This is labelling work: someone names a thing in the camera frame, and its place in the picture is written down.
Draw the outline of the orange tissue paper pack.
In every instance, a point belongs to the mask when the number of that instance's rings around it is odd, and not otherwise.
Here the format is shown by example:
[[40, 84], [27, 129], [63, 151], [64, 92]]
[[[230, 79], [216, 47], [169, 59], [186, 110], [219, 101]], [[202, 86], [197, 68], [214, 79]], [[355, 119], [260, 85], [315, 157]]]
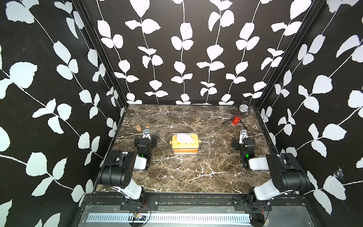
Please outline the orange tissue paper pack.
[[178, 144], [176, 140], [177, 134], [172, 136], [170, 144], [174, 154], [197, 154], [199, 150], [199, 136], [197, 134], [190, 134], [194, 138], [194, 143]]

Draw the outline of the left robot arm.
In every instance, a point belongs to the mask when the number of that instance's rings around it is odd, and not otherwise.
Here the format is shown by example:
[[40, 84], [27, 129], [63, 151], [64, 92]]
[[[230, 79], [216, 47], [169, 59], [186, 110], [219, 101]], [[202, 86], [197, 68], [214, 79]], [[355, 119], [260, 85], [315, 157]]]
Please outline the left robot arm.
[[152, 149], [157, 139], [139, 138], [134, 145], [137, 151], [112, 150], [105, 159], [97, 176], [97, 183], [109, 186], [122, 193], [126, 199], [145, 202], [145, 189], [133, 179], [133, 170], [147, 170], [152, 158]]

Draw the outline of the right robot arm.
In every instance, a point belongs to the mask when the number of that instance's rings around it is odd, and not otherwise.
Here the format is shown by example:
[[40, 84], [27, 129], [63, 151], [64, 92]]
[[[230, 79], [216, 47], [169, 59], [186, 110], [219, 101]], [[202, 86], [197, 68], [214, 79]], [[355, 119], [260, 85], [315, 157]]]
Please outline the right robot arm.
[[232, 139], [231, 146], [240, 153], [241, 166], [252, 171], [269, 171], [271, 179], [254, 187], [250, 199], [268, 201], [285, 193], [299, 192], [310, 187], [306, 171], [291, 153], [255, 156], [255, 140], [243, 137]]

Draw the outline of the clear plastic tissue box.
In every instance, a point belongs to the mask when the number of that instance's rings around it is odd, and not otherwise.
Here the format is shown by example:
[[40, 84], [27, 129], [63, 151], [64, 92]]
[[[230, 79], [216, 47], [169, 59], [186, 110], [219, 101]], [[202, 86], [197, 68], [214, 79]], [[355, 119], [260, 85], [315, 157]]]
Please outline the clear plastic tissue box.
[[197, 133], [174, 133], [170, 141], [175, 155], [197, 154], [200, 143]]

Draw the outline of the bamboo tissue box lid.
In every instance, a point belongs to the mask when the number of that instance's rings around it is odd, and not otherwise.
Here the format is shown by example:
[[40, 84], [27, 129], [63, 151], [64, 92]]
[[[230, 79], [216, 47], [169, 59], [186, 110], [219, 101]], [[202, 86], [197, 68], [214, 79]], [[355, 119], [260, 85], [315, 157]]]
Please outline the bamboo tissue box lid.
[[200, 143], [196, 133], [175, 133], [170, 141], [172, 149], [197, 149]]

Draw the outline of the white tissue sheet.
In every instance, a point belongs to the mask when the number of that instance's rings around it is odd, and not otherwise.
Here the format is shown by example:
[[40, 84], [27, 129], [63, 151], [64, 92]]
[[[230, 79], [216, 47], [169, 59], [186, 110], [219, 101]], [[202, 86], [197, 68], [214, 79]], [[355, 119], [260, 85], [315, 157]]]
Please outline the white tissue sheet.
[[178, 133], [176, 140], [178, 144], [194, 143], [194, 138], [187, 133]]

